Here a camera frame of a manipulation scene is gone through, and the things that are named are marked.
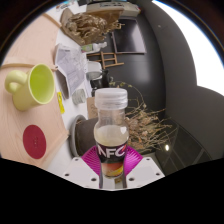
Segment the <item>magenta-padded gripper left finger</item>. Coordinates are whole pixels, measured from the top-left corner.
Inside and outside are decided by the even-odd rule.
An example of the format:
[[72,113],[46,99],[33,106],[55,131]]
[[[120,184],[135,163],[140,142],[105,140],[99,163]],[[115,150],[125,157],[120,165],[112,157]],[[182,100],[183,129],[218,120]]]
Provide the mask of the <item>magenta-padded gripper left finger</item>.
[[84,188],[100,189],[103,177],[96,147],[81,157],[74,157],[62,177]]

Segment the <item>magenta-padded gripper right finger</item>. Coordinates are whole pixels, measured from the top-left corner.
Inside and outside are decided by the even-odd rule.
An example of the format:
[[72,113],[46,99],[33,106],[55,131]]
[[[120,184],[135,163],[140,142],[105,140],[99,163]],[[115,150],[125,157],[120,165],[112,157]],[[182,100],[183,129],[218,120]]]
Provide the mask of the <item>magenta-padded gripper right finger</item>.
[[130,146],[127,147],[124,159],[123,175],[125,189],[143,187],[164,177],[163,172],[151,157],[143,157]]

